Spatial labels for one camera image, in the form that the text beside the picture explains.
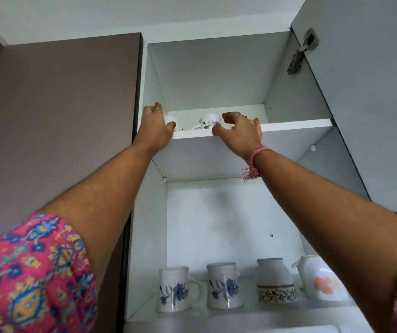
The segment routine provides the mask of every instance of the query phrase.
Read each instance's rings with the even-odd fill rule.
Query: pink thread bracelet
[[[253,151],[253,153],[251,154],[250,161],[248,162],[248,167],[243,169],[244,173],[241,176],[241,178],[243,180],[245,180],[245,182],[248,180],[253,180],[260,176],[258,173],[257,167],[255,167],[253,164],[253,161],[254,161],[254,157],[257,155],[257,153],[262,152],[264,150],[272,151],[272,149],[270,149],[269,147],[260,147],[260,148],[257,148],[255,151]]]

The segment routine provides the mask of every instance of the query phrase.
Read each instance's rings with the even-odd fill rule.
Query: ceramic cup
[[[260,302],[287,304],[296,302],[293,276],[283,263],[283,258],[257,259],[257,292]]]
[[[320,256],[302,256],[292,266],[297,267],[308,298],[333,301],[349,299],[345,286]]]
[[[234,262],[207,265],[209,274],[207,306],[209,308],[235,308],[243,304]]]
[[[203,117],[200,118],[200,124],[197,126],[193,127],[193,130],[206,130],[208,128],[213,128],[214,126],[221,125],[222,124],[222,117],[209,113],[204,115]]]
[[[187,266],[175,266],[160,270],[160,297],[157,302],[157,312],[172,313],[190,308],[192,299],[189,296],[189,283],[198,285],[199,296],[195,301],[201,299],[200,282],[188,275]]]
[[[165,115],[164,119],[165,119],[166,124],[170,123],[170,122],[175,122],[175,128],[173,129],[174,132],[183,131],[183,128],[181,128],[180,125],[178,124],[177,118],[175,118],[171,115]]]

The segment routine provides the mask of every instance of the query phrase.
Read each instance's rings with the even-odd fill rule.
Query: hand
[[[222,114],[225,123],[235,124],[233,129],[222,126],[212,128],[212,133],[219,136],[231,151],[246,162],[256,149],[263,147],[262,131],[258,118],[247,119],[240,112],[226,112]]]
[[[153,157],[172,139],[174,128],[175,122],[165,124],[163,107],[160,103],[145,106],[140,129],[133,145],[142,147],[148,151],[150,157]]]

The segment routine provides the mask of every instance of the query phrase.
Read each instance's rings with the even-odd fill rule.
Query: mug handle
[[[297,265],[299,265],[299,263],[300,263],[300,259],[299,259],[297,262],[293,263],[293,264],[291,265],[291,267],[292,267],[292,268],[297,268]]]
[[[195,277],[194,277],[193,275],[191,275],[191,274],[188,275],[188,280],[189,280],[191,283],[194,283],[195,285],[198,286],[198,297],[197,297],[196,299],[192,300],[193,303],[197,303],[197,302],[199,302],[199,301],[202,299],[202,297],[203,297],[203,292],[201,291],[200,282],[198,281],[197,278],[195,278]]]

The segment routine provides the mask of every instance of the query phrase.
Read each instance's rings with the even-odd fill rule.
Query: cabinet shelf
[[[300,285],[300,279],[298,275],[293,275],[296,285]],[[202,282],[201,288],[203,291],[203,297],[200,301],[196,302],[191,308],[178,312],[178,313],[158,313],[156,311],[158,296],[154,295],[151,299],[138,311],[136,312],[129,321],[153,321],[163,320],[170,318],[194,318],[194,317],[215,317],[222,315],[234,315],[243,313],[262,313],[262,312],[282,312],[282,311],[305,311],[313,309],[324,309],[324,308],[338,308],[338,307],[350,307],[356,306],[355,302],[350,299],[344,302],[330,302],[330,301],[318,301],[308,299],[301,292],[299,287],[296,287],[297,302],[292,304],[263,304],[258,301],[257,289],[254,279],[241,278],[239,280],[240,292],[244,304],[238,308],[233,309],[210,309],[206,306],[206,295],[207,295],[207,283]],[[191,286],[191,296],[196,297],[198,291],[195,286]]]
[[[262,124],[265,146],[297,161],[333,126],[331,119]],[[153,159],[168,182],[238,178],[246,163],[209,129],[174,132]]]

